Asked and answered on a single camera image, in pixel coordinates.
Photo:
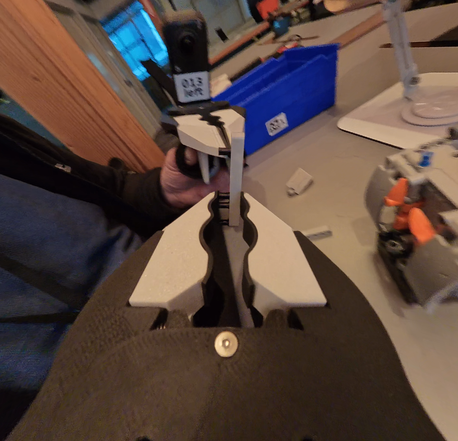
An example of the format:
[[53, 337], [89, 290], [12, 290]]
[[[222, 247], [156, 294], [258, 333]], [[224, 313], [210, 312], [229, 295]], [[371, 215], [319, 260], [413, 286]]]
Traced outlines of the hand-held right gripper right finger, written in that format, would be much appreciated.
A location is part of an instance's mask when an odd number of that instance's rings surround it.
[[327, 299], [293, 229], [255, 200], [241, 193], [243, 239], [242, 294], [253, 321], [274, 310], [324, 307]]

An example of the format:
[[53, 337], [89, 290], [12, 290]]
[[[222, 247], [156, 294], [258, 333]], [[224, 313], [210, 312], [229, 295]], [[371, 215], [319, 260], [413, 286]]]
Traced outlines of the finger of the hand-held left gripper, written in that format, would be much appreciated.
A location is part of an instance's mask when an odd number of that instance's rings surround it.
[[223, 129], [203, 120], [200, 115], [175, 116], [174, 121], [184, 146], [212, 156], [230, 153], [230, 143]]
[[219, 111], [219, 118], [227, 134], [245, 133], [245, 117], [244, 108], [227, 108]]

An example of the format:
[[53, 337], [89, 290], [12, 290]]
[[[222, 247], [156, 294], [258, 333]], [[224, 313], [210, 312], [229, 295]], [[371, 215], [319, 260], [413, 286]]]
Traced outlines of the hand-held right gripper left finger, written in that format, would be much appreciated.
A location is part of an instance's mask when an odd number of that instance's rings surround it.
[[131, 307], [179, 310], [188, 317], [204, 308], [209, 316], [220, 315], [224, 292], [212, 248], [218, 199], [210, 193], [163, 229], [129, 298]]

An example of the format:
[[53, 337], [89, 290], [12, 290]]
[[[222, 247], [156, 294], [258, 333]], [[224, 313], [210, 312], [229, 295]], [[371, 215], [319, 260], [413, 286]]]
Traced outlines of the light grey holed beam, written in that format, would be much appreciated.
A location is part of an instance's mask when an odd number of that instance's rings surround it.
[[240, 199], [244, 169], [244, 143], [245, 133], [232, 133], [231, 156], [229, 167], [229, 215], [228, 225], [239, 226], [240, 221]]
[[301, 233], [311, 241], [321, 240], [333, 236], [333, 232], [328, 226], [318, 226], [301, 231]]

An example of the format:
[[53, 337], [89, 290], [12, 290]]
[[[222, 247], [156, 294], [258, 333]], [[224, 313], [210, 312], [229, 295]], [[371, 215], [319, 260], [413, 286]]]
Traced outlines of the blue parts bin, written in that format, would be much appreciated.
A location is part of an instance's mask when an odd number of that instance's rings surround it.
[[335, 105], [339, 45], [296, 47], [246, 73], [214, 100], [245, 109], [245, 152]]

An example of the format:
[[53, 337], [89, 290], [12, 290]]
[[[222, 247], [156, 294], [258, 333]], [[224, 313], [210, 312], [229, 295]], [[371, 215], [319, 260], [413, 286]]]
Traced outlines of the grey orange toy block model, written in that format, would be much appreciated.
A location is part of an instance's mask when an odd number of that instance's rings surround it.
[[457, 298], [457, 142], [454, 126], [387, 157], [364, 194], [387, 271], [407, 303], [428, 310]]

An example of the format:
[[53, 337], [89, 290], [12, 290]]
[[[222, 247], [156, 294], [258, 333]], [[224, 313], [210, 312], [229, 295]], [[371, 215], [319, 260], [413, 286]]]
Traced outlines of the person's left hand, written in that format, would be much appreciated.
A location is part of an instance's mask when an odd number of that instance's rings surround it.
[[177, 148], [169, 150], [160, 173], [162, 194], [170, 206], [185, 209], [194, 206], [210, 193], [229, 192], [230, 176], [226, 168], [218, 173], [206, 184], [201, 179], [192, 179], [180, 172], [176, 164]]

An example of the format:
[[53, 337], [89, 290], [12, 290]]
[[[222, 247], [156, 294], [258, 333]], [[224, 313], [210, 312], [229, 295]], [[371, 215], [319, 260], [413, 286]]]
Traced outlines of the wooden edged desk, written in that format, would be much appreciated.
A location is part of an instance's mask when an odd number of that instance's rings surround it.
[[209, 58], [210, 70], [212, 71], [221, 66], [252, 45], [266, 46], [274, 44], [277, 49], [280, 49], [285, 45], [293, 43], [299, 44], [303, 41], [310, 41], [318, 38], [318, 35], [302, 37], [299, 34], [292, 34], [284, 39], [280, 39], [273, 34], [270, 24], [264, 21], [256, 26], [251, 26], [250, 29], [239, 32], [236, 36], [230, 37], [227, 43], [225, 43], [224, 48]]

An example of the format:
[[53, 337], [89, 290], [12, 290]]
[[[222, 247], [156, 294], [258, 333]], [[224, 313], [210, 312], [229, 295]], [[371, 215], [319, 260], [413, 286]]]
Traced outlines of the small grey block panel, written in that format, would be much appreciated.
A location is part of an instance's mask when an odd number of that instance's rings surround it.
[[297, 168], [286, 182], [286, 192], [289, 197], [303, 194], [313, 183], [313, 176], [302, 168]]

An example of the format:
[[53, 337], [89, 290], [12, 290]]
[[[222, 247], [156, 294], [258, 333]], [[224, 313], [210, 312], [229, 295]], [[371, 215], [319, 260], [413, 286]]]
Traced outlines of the wooden partition panel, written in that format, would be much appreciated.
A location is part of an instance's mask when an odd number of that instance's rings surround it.
[[0, 0], [1, 89], [68, 149], [138, 172], [164, 154], [43, 0]]

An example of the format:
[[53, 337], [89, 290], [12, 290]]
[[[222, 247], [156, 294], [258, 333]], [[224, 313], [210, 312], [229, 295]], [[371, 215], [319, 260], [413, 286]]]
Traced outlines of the person's black jacket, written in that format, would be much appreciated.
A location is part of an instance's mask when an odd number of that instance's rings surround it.
[[7, 150], [20, 149], [27, 155], [33, 155], [52, 167], [55, 167], [56, 164], [68, 166], [71, 174], [117, 197], [122, 196], [126, 174], [120, 170], [94, 163], [68, 149], [58, 147], [16, 120], [4, 115], [0, 117], [0, 132], [1, 155], [6, 154]]

